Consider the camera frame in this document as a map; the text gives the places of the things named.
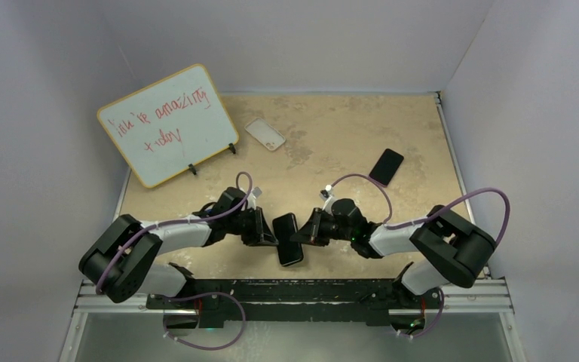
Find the black phone case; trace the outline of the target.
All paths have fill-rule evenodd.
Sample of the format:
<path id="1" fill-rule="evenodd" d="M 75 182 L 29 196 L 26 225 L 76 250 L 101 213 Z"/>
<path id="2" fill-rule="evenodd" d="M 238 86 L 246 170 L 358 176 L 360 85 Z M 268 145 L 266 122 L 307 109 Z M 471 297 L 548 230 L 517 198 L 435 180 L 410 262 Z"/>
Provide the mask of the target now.
<path id="1" fill-rule="evenodd" d="M 283 267 L 289 267 L 304 259 L 302 245 L 290 238 L 298 231 L 294 213 L 286 213 L 272 220 L 274 236 L 278 240 L 277 256 Z"/>

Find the yellow framed whiteboard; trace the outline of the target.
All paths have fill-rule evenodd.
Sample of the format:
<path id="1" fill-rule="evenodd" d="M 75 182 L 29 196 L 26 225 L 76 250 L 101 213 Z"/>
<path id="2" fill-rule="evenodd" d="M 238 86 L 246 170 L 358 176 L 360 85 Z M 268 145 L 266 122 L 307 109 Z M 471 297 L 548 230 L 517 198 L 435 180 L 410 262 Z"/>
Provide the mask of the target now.
<path id="1" fill-rule="evenodd" d="M 96 116 L 147 189 L 233 149 L 239 141 L 237 128 L 201 64 L 103 106 Z"/>

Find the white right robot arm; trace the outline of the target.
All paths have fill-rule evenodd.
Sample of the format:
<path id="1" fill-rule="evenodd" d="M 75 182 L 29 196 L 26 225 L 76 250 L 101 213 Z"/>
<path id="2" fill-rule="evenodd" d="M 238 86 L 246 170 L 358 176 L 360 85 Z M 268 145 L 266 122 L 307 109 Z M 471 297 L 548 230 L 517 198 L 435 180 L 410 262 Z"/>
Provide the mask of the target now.
<path id="1" fill-rule="evenodd" d="M 404 307 L 445 284 L 472 287 L 497 247 L 487 232 L 441 205 L 421 221 L 390 229 L 369 221 L 349 198 L 332 199 L 324 208 L 314 208 L 289 239 L 318 247 L 331 240 L 348 241 L 366 259 L 418 251 L 423 259 L 404 268 L 393 287 L 395 301 Z"/>

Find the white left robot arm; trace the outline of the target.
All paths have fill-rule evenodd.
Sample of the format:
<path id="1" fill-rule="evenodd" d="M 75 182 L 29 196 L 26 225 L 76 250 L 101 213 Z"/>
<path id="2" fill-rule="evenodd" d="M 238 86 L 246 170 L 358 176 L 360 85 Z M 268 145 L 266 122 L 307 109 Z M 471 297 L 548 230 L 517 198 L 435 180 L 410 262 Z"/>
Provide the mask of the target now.
<path id="1" fill-rule="evenodd" d="M 98 293 L 115 303 L 136 293 L 165 296 L 175 308 L 192 304 L 195 289 L 186 281 L 191 272 L 175 263 L 158 265 L 157 256 L 184 248 L 209 247 L 228 235 L 248 247 L 276 247 L 256 196 L 228 187 L 207 210 L 183 219 L 141 222 L 119 216 L 82 256 L 79 271 Z"/>

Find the clear phone case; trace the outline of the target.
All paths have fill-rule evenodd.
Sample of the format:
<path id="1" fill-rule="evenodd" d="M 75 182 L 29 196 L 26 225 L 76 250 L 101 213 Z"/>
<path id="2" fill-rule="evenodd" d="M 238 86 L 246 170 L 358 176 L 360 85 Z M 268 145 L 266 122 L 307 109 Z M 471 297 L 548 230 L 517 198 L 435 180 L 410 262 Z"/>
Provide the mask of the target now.
<path id="1" fill-rule="evenodd" d="M 286 142 L 286 138 L 263 118 L 250 121 L 246 124 L 245 131 L 271 152 L 276 151 Z"/>

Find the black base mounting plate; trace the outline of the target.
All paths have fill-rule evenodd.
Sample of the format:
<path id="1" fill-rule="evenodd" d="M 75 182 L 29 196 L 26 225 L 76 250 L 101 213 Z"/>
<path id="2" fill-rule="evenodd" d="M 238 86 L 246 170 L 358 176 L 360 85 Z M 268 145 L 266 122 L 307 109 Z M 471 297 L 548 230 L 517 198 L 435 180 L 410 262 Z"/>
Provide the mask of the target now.
<path id="1" fill-rule="evenodd" d="M 416 296 L 397 279 L 200 279 L 192 275 L 174 297 L 148 294 L 147 307 L 195 312 L 173 328 L 222 328 L 227 321 L 358 322 L 370 327 L 422 329 L 441 305 L 435 288 Z"/>

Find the black smartphone on table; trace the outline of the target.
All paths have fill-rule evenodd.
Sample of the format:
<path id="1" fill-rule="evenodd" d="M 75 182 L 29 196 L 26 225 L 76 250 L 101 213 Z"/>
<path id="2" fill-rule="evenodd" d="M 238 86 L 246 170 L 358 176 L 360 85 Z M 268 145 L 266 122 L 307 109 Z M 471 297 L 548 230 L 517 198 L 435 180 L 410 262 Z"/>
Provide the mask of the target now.
<path id="1" fill-rule="evenodd" d="M 392 149 L 385 149 L 369 172 L 369 178 L 381 186 L 388 186 L 403 161 L 403 155 Z"/>

